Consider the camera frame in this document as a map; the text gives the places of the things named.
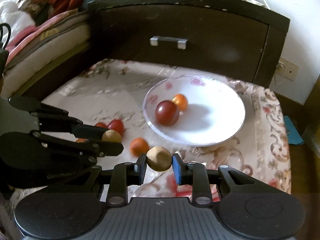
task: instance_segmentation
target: silver handle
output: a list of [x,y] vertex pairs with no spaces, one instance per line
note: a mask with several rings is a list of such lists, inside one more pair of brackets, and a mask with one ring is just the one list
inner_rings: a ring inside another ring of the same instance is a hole
[[186,39],[180,39],[180,38],[172,38],[172,37],[160,37],[160,36],[154,36],[150,39],[150,45],[151,46],[158,46],[158,41],[171,41],[176,42],[178,49],[186,49],[187,47],[187,41]]

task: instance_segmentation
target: white bowl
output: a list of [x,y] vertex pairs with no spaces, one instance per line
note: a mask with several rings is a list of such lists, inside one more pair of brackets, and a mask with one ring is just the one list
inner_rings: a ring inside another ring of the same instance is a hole
[[[180,112],[173,126],[156,121],[155,110],[163,100],[184,94],[188,107]],[[167,78],[146,94],[143,114],[148,125],[163,138],[177,144],[210,146],[224,142],[242,127],[245,107],[242,99],[228,85],[204,76]]]

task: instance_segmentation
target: dark wooden drawer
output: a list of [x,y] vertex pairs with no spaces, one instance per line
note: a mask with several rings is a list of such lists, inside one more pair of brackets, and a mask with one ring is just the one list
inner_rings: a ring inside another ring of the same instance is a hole
[[[110,58],[155,62],[216,72],[252,81],[268,25],[209,8],[181,5],[136,5],[101,11]],[[177,43],[153,36],[187,39]]]

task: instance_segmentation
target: bed frame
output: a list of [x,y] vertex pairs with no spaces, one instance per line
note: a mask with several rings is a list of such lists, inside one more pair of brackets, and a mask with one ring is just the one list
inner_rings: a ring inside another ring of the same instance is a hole
[[[95,26],[90,47],[25,96],[42,100],[104,58],[194,68],[268,87],[290,22],[240,0],[99,0],[89,4],[89,12]],[[154,36],[160,37],[157,46],[150,43]],[[186,48],[178,49],[176,41],[183,39]]]

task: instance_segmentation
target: blue paper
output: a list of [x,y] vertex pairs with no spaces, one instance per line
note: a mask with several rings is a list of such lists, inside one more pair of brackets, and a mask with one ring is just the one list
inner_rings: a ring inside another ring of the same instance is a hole
[[297,129],[294,127],[290,118],[285,115],[284,116],[284,125],[287,129],[287,136],[289,144],[300,145],[303,144],[303,140],[299,135]]

